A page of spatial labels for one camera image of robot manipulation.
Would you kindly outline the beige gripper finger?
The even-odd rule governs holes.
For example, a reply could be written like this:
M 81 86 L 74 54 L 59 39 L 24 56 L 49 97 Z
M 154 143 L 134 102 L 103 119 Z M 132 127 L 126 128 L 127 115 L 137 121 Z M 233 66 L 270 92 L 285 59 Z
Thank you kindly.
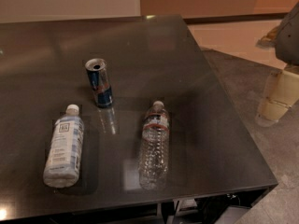
M 271 71 L 255 120 L 262 127 L 270 127 L 278 123 L 298 100 L 299 66 L 287 64 L 282 70 Z

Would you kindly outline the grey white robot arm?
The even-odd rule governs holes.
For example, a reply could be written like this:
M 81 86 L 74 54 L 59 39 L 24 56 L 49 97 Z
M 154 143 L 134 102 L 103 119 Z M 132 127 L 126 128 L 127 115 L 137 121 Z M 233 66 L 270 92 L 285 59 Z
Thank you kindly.
M 262 127 L 276 124 L 299 100 L 299 2 L 260 41 L 261 47 L 273 47 L 276 57 L 286 66 L 268 76 L 256 122 Z

